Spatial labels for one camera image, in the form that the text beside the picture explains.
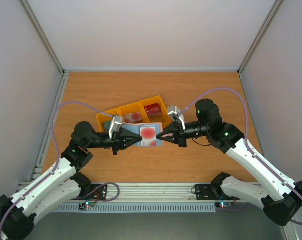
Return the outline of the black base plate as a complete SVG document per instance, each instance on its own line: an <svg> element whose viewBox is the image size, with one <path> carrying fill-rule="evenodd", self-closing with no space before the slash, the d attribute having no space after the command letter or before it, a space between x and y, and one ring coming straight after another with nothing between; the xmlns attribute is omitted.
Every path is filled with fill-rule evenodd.
<svg viewBox="0 0 302 240"><path fill-rule="evenodd" d="M106 200L107 196L107 185L106 184L92 184L88 195L79 195L78 197L74 198L73 200L86 200L86 201L94 201L98 200Z"/></svg>
<svg viewBox="0 0 302 240"><path fill-rule="evenodd" d="M190 192L195 195L196 200L213 200L213 201L232 201L238 200L233 196L225 195L220 187L211 186L211 184L195 184Z"/></svg>

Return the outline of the small circuit board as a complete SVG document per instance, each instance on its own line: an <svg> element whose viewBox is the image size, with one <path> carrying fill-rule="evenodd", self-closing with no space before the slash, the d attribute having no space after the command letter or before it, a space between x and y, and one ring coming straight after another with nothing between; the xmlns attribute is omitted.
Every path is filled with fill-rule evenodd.
<svg viewBox="0 0 302 240"><path fill-rule="evenodd" d="M80 203L78 205L78 210L79 211L85 211L85 210L87 210L89 208L92 208L94 205L95 205L95 203L93 203L93 202Z"/></svg>
<svg viewBox="0 0 302 240"><path fill-rule="evenodd" d="M215 207L218 209L225 209L225 208L230 208L233 206L233 203L231 202L216 202Z"/></svg>

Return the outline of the right small circuit board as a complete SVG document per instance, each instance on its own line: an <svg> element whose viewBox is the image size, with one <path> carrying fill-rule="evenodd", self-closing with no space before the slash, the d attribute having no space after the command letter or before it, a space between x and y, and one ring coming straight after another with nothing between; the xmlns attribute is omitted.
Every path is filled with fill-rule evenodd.
<svg viewBox="0 0 302 240"><path fill-rule="evenodd" d="M231 202L216 202L215 207L218 209L225 209L225 208L230 208L233 206L233 203Z"/></svg>

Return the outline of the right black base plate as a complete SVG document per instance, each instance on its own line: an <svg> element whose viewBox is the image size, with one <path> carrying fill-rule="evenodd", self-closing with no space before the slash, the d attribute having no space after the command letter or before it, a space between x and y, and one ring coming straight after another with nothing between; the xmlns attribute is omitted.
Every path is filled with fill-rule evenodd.
<svg viewBox="0 0 302 240"><path fill-rule="evenodd" d="M213 200L213 201L232 201L238 200L233 196L225 195L220 187L211 186L211 184L195 184L190 192L195 195L196 200Z"/></svg>

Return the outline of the pink circle card stack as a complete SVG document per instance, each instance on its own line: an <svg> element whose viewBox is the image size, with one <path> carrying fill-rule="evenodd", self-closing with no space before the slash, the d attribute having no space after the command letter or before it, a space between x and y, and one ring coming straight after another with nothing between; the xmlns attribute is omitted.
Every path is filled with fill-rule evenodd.
<svg viewBox="0 0 302 240"><path fill-rule="evenodd" d="M140 112L132 112L132 113L127 113L124 115L124 122L133 124L133 123L138 123L142 121L142 116Z"/></svg>

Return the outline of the red card stack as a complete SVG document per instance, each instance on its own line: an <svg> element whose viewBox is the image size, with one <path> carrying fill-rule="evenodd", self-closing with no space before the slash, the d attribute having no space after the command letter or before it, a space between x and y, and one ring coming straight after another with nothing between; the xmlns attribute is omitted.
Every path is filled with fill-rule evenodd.
<svg viewBox="0 0 302 240"><path fill-rule="evenodd" d="M144 106L144 110L148 117L157 116L162 113L161 108L158 103L146 105L146 106Z"/></svg>

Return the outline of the aluminium front rail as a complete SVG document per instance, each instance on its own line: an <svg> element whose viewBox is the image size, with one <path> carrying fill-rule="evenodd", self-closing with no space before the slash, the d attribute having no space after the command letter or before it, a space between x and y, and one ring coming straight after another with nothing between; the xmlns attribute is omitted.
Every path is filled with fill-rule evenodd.
<svg viewBox="0 0 302 240"><path fill-rule="evenodd" d="M99 203L188 203L196 201L231 202L233 200L196 200L190 192L194 183L107 183L106 200L73 200L78 197L81 188L75 181L62 183L42 182L36 185L32 182L16 192L13 202L21 199L28 207L36 207L47 201L62 205L68 202L83 203L97 201Z"/></svg>

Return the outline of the teal VIP card stack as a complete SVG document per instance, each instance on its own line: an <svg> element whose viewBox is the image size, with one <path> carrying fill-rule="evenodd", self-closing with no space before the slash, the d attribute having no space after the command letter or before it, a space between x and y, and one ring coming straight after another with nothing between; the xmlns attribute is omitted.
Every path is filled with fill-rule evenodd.
<svg viewBox="0 0 302 240"><path fill-rule="evenodd" d="M110 120L109 120L109 121L104 121L104 122L102 123L103 130L104 130L105 132L108 132L109 129L110 129L110 125L111 125L111 121L110 121Z"/></svg>

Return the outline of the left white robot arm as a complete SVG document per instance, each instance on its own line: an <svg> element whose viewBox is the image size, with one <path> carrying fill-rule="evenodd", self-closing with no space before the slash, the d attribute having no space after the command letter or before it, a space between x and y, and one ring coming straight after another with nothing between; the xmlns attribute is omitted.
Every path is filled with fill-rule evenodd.
<svg viewBox="0 0 302 240"><path fill-rule="evenodd" d="M103 133L86 121L78 123L69 146L45 173L11 197L0 197L0 240L23 240L63 203L91 195L91 181L80 173L93 157L89 149L112 149L116 155L142 140L119 122L111 126L108 133Z"/></svg>

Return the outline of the left small circuit board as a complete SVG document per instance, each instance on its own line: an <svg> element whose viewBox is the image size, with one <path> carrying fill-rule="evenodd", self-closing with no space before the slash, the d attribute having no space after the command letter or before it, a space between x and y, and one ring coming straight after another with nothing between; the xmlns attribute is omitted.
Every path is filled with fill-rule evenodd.
<svg viewBox="0 0 302 240"><path fill-rule="evenodd" d="M79 211L85 211L85 210L87 210L89 208L92 208L94 205L95 205L95 203L93 203L93 202L80 203L78 205L78 210Z"/></svg>

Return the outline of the pink leather card holder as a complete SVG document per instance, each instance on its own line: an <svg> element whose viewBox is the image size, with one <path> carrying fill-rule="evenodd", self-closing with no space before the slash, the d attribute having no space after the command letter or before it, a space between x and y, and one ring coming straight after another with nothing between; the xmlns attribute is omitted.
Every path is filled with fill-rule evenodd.
<svg viewBox="0 0 302 240"><path fill-rule="evenodd" d="M128 131L131 131L142 137L142 140L134 146L136 147L161 147L161 140L156 138L156 135L161 133L163 130L160 122L156 123L138 123L130 124L124 123L122 127Z"/></svg>

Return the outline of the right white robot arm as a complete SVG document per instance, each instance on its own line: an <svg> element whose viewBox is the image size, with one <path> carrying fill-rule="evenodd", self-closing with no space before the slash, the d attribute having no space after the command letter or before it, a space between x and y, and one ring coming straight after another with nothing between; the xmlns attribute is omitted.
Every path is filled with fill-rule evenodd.
<svg viewBox="0 0 302 240"><path fill-rule="evenodd" d="M210 99L196 102L197 120L185 123L178 111L156 138L187 146L188 139L206 137L210 146L239 163L259 185L240 181L227 173L218 174L210 183L213 196L236 198L260 208L279 226L286 226L302 206L302 181L294 181L272 166L234 125L223 122L218 106Z"/></svg>

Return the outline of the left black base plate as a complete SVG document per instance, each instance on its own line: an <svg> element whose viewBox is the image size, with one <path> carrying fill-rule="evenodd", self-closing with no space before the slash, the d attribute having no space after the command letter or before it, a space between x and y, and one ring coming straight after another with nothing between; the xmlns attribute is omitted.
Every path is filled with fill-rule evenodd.
<svg viewBox="0 0 302 240"><path fill-rule="evenodd" d="M107 185L106 184L92 184L88 195L79 195L78 197L74 198L73 200L86 200L86 201L94 201L98 200L106 200L107 196Z"/></svg>

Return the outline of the yellow three-compartment bin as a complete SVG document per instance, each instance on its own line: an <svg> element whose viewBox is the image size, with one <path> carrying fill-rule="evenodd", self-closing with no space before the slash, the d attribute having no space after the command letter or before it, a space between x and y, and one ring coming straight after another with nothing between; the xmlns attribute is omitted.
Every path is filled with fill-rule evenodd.
<svg viewBox="0 0 302 240"><path fill-rule="evenodd" d="M171 123L162 98L157 95L106 111L109 115L119 115L125 123L161 123L166 127Z"/></svg>

